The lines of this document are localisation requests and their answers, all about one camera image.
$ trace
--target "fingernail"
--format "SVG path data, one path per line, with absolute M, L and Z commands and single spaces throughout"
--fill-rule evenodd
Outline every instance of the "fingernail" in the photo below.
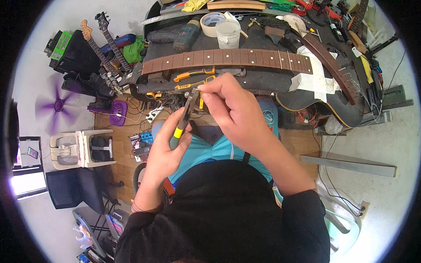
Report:
M 203 100 L 205 103 L 208 103 L 208 101 L 209 101 L 209 94 L 207 94 L 207 93 L 203 93 L 203 94 L 202 94 L 202 96 L 201 96 L 201 98 L 202 98 L 202 100 Z

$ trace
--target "guitar headstock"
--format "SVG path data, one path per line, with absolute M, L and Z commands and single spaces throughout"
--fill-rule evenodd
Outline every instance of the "guitar headstock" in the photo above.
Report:
M 88 21 L 85 19 L 80 23 L 80 27 L 82 28 L 82 34 L 83 34 L 83 38 L 85 40 L 88 40 L 91 38 L 91 32 L 92 29 L 90 27 L 88 27 L 86 24 L 88 23 Z
M 107 19 L 108 16 L 105 16 L 105 13 L 102 12 L 100 14 L 97 14 L 95 16 L 95 20 L 98 20 L 98 24 L 99 24 L 99 29 L 101 31 L 105 31 L 107 30 L 107 27 L 109 25 L 109 20 Z

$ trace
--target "wooden floor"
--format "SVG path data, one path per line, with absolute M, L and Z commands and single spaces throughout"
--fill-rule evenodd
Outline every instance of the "wooden floor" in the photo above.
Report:
M 127 117 L 137 121 L 139 114 L 136 109 L 128 109 Z M 161 112 L 158 115 L 157 120 L 165 120 L 169 116 L 168 112 Z M 145 120 L 144 115 L 140 117 L 138 122 L 133 120 L 126 119 L 124 126 L 117 127 L 110 126 L 109 116 L 104 114 L 96 114 L 95 116 L 95 129 L 111 129 L 112 133 L 109 135 L 113 139 L 113 157 L 116 160 L 116 163 L 111 165 L 111 170 L 113 172 L 113 177 L 115 182 L 124 182 L 124 187 L 117 188 L 115 195 L 118 199 L 125 201 L 128 204 L 131 204 L 131 199 L 134 198 L 133 192 L 133 173 L 136 167 L 140 164 L 136 162 L 131 155 L 132 146 L 130 143 L 129 137 L 136 133 L 141 133 L 151 128 L 151 125 L 148 122 L 142 122 Z M 215 126 L 216 123 L 210 115 L 203 116 L 199 119 L 195 119 L 197 125 L 212 125 Z M 314 140 L 311 130 L 284 130 L 279 129 L 281 136 L 281 141 L 284 146 L 299 160 L 301 154 L 310 154 L 313 152 L 319 151 L 319 146 Z M 316 180 L 317 179 L 317 165 L 309 163 L 301 163 L 310 176 Z

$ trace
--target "clear plastic cup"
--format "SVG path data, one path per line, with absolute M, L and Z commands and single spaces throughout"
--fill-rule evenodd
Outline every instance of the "clear plastic cup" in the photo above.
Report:
M 216 37 L 220 49 L 238 48 L 240 45 L 240 24 L 231 19 L 216 23 Z

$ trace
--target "guitar neck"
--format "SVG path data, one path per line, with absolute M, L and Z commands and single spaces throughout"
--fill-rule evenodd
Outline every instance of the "guitar neck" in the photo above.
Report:
M 350 30 L 358 34 L 358 29 L 362 23 L 362 20 L 365 15 L 365 11 L 367 10 L 368 0 L 361 0 L 360 6 L 358 7 L 358 11 L 355 14 L 354 21 L 351 24 Z
M 108 42 L 109 46 L 111 47 L 112 51 L 114 52 L 114 54 L 118 58 L 118 61 L 120 61 L 120 63 L 123 66 L 124 70 L 126 72 L 129 72 L 130 71 L 130 66 L 127 63 L 127 61 L 124 58 L 124 56 L 122 55 L 122 53 L 120 52 L 120 49 L 118 49 L 118 47 L 115 45 L 115 42 L 114 42 L 113 38 L 111 37 L 111 35 L 109 34 L 108 30 L 103 31 L 102 33 L 104 34 L 105 39 L 107 40 L 107 42 Z
M 88 41 L 88 44 L 93 49 L 93 51 L 95 52 L 95 54 L 99 57 L 99 59 L 101 60 L 101 62 L 111 72 L 111 74 L 113 75 L 113 77 L 118 78 L 120 75 L 115 70 L 115 68 L 113 66 L 111 66 L 110 62 L 105 58 L 104 54 L 101 52 L 101 50 L 99 49 L 99 46 L 95 43 L 95 41 L 92 38 L 89 38 L 87 41 Z

